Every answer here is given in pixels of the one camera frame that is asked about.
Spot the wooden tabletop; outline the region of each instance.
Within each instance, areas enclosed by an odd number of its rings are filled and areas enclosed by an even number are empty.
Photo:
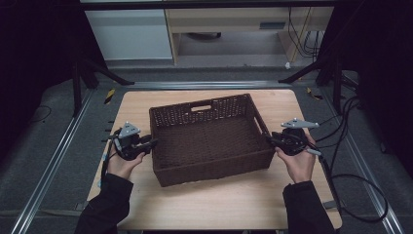
[[[270,132],[280,132],[281,123],[303,119],[295,94],[290,90],[151,91],[126,93],[112,133],[129,121],[150,134],[149,108],[231,95],[251,94]],[[97,169],[88,200],[99,192]],[[273,158],[268,170],[221,179],[161,187],[152,169],[152,157],[144,157],[132,172],[131,211],[119,224],[126,230],[286,229],[283,189],[292,182],[284,162]],[[313,182],[322,202],[333,197],[319,163]],[[337,210],[328,210],[333,226],[342,220]]]

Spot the wicker basket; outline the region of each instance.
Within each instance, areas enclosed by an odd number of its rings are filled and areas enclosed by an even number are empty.
[[[249,94],[152,107],[149,114],[159,140],[153,169],[163,187],[270,167],[274,148]]]

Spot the human hand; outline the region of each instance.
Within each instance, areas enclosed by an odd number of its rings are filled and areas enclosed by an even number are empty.
[[[311,144],[316,144],[316,141],[310,135],[306,135]],[[316,155],[303,150],[297,155],[288,156],[282,149],[276,147],[277,155],[285,162],[289,176],[294,183],[311,180],[313,174],[314,164],[316,162]]]
[[[145,156],[145,153],[142,152],[137,157],[133,160],[127,161],[123,158],[121,158],[117,153],[114,147],[112,147],[110,155],[113,155],[109,159],[109,164],[107,166],[107,172],[110,174],[113,174],[115,176],[122,177],[124,179],[129,179],[131,176],[131,171],[133,170],[134,167],[139,165],[143,157]]]

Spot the black cable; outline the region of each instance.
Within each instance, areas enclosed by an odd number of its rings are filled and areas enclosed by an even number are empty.
[[[51,109],[49,106],[47,106],[47,105],[39,105],[39,108],[47,108],[47,109],[49,109],[49,113],[47,113],[46,116],[43,117],[43,118],[40,118],[40,119],[38,119],[38,120],[32,120],[32,121],[30,121],[30,123],[37,123],[37,122],[43,121],[43,120],[47,119],[47,118],[49,117],[49,115],[52,114],[52,109]]]
[[[297,40],[298,40],[298,44],[295,43],[295,40],[294,40],[294,39],[292,38],[292,36],[291,36],[290,27],[292,27],[292,29],[293,29],[294,32],[295,32],[295,35],[296,35]],[[303,56],[303,54],[302,54],[301,51],[300,51],[300,48],[301,48],[301,50],[302,50],[302,46],[301,46],[301,44],[300,44],[300,38],[299,38],[298,35],[297,35],[297,31],[295,30],[295,27],[294,27],[294,25],[292,24],[292,20],[291,20],[291,7],[288,7],[288,35],[289,35],[289,38],[291,39],[292,43],[294,43],[295,48],[297,49],[297,51],[298,51],[298,53],[300,54],[300,56],[303,57],[303,58],[311,58],[311,57],[309,57],[308,55]]]
[[[342,113],[343,113],[343,116],[342,116],[342,121],[341,121],[341,123],[340,123],[340,126],[343,126],[343,129],[342,129],[341,135],[340,135],[340,137],[339,137],[339,139],[338,139],[338,141],[337,141],[337,143],[336,143],[336,148],[335,148],[335,150],[334,150],[334,154],[333,154],[333,158],[332,158],[331,165],[329,166],[328,163],[326,162],[326,160],[325,160],[322,156],[320,156],[319,159],[320,159],[320,161],[322,162],[322,164],[324,165],[324,168],[325,168],[325,170],[326,170],[327,180],[328,180],[328,182],[330,183],[333,196],[335,197],[335,199],[336,199],[336,201],[337,201],[337,209],[338,209],[338,211],[339,211],[339,214],[341,214],[342,212],[345,212],[345,213],[347,213],[348,215],[350,215],[351,217],[356,218],[356,219],[358,219],[358,220],[361,220],[361,221],[364,221],[364,222],[368,222],[368,223],[376,223],[376,222],[382,221],[382,220],[387,216],[387,214],[388,214],[388,212],[389,212],[389,202],[388,202],[388,200],[386,199],[386,196],[385,196],[385,194],[383,193],[383,191],[382,191],[377,185],[375,185],[373,182],[371,182],[371,181],[369,181],[368,179],[366,179],[366,178],[364,178],[364,177],[361,177],[361,176],[359,176],[359,175],[351,175],[351,174],[333,175],[333,174],[332,174],[333,168],[334,168],[334,162],[335,162],[335,159],[336,159],[337,153],[338,153],[338,148],[339,148],[342,140],[344,139],[343,136],[347,134],[348,129],[349,129],[349,116],[350,116],[350,112],[351,112],[351,110],[352,110],[355,106],[358,105],[358,103],[357,103],[357,104],[353,104],[356,99],[358,99],[357,96],[350,98],[349,100],[346,101],[345,105],[343,106],[343,112],[342,112]],[[378,218],[370,219],[370,218],[364,218],[364,217],[357,216],[356,214],[353,214],[352,212],[350,212],[348,209],[343,208],[343,207],[341,206],[340,197],[338,196],[337,190],[336,190],[335,185],[334,185],[334,182],[333,182],[333,179],[334,179],[334,178],[338,178],[338,177],[357,178],[357,179],[360,179],[360,180],[368,183],[370,186],[372,186],[372,187],[383,197],[383,200],[384,200],[384,202],[385,202],[385,210],[384,210],[383,214],[381,214]]]
[[[358,98],[358,97],[357,97],[357,96],[351,97],[351,98],[349,98],[349,99],[344,103],[342,113],[345,113],[345,112],[346,112],[346,108],[347,108],[349,102],[351,102],[351,101],[352,101],[353,99],[355,99],[355,98]],[[339,126],[337,127],[337,129],[335,129],[332,133],[328,134],[327,136],[323,136],[322,138],[317,139],[316,142],[323,141],[323,140],[325,140],[325,139],[327,139],[327,138],[335,135],[335,134],[341,129],[341,127],[343,126],[343,124],[344,124],[344,119],[342,118],[341,121],[340,121]]]
[[[338,178],[338,177],[352,177],[352,178],[356,178],[356,179],[362,180],[363,182],[368,183],[370,186],[372,186],[383,197],[383,200],[385,202],[385,210],[383,211],[383,214],[380,215],[378,218],[370,219],[370,218],[360,217],[360,216],[357,216],[357,215],[351,213],[349,210],[347,210],[346,208],[343,208],[343,207],[341,208],[342,211],[344,211],[348,215],[352,216],[353,218],[356,218],[356,219],[364,221],[364,222],[369,222],[369,223],[380,222],[387,216],[387,214],[389,212],[389,202],[386,199],[386,196],[383,193],[383,191],[376,184],[374,184],[373,182],[371,182],[370,180],[368,180],[364,177],[361,177],[359,175],[352,175],[352,174],[333,175],[331,178],[334,179],[334,178]]]
[[[332,175],[332,170],[333,170],[333,167],[334,167],[335,160],[337,158],[338,148],[340,147],[340,144],[344,139],[343,138],[344,134],[348,132],[350,111],[354,108],[354,106],[358,105],[357,104],[357,105],[352,106],[353,101],[355,101],[356,98],[358,98],[358,97],[357,96],[353,97],[352,101],[349,102],[350,105],[349,105],[348,110],[343,109],[343,115],[344,115],[343,120],[344,120],[345,124],[344,124],[344,127],[343,127],[343,131],[342,131],[342,133],[341,133],[341,135],[340,135],[340,137],[337,141],[336,147],[334,149],[334,154],[333,154],[333,158],[331,160],[331,165],[330,165],[330,174],[331,175]]]

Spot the person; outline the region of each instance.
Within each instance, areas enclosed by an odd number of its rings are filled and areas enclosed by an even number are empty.
[[[129,181],[131,171],[139,165],[145,153],[134,160],[126,161],[110,152],[107,173],[100,184],[100,193],[92,198],[83,209],[75,229],[75,234],[116,234],[117,224],[128,216],[133,184]]]
[[[306,135],[313,145],[316,142]],[[286,207],[289,234],[332,234],[334,227],[325,212],[319,195],[311,181],[316,155],[306,150],[295,156],[286,155],[276,147],[294,184],[289,184],[282,196]]]
[[[307,138],[310,143],[315,144],[309,135]],[[145,154],[139,154],[135,160],[125,161],[116,155],[115,151],[112,153],[114,156],[109,160],[100,193],[91,199],[82,211],[75,234],[115,234],[118,222],[129,214],[129,200],[133,187],[129,177],[133,168],[142,162]],[[278,147],[276,153],[284,161],[294,182],[289,184],[282,194],[287,212],[288,233],[335,233],[311,181],[316,156],[307,151],[288,156]]]

